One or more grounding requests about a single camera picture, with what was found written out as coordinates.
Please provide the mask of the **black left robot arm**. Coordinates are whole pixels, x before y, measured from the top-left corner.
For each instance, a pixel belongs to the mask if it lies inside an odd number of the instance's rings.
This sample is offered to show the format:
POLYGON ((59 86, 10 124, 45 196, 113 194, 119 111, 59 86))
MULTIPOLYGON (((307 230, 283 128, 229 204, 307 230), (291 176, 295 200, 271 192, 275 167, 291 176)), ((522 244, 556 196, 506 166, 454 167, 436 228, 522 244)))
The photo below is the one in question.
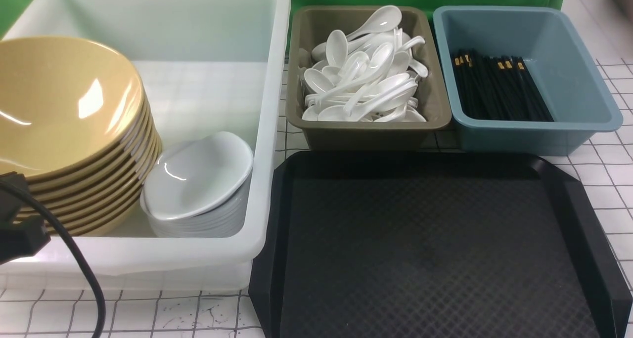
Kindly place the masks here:
POLYGON ((45 227, 47 217, 41 214, 43 206, 30 193, 26 178, 10 172, 1 176, 0 263, 32 257, 50 242, 45 227), (36 214, 18 221, 23 205, 36 209, 36 214))

